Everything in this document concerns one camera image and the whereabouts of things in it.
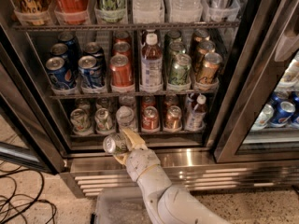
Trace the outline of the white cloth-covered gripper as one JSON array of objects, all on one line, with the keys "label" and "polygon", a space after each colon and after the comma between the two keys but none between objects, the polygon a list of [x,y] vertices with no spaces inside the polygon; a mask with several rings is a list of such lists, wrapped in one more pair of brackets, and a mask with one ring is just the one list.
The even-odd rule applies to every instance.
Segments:
[{"label": "white cloth-covered gripper", "polygon": [[121,129],[129,141],[130,154],[117,156],[120,164],[126,164],[126,170],[131,179],[140,187],[144,197],[160,197],[171,185],[169,177],[161,166],[155,152],[148,149],[145,140],[130,128]]}]

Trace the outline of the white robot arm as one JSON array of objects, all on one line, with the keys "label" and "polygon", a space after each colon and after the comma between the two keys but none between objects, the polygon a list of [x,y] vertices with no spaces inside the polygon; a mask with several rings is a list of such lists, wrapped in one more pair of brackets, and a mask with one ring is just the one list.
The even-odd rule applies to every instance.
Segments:
[{"label": "white robot arm", "polygon": [[126,170],[139,186],[152,224],[230,224],[196,198],[186,188],[172,183],[156,153],[130,128],[121,129],[129,142],[124,157]]}]

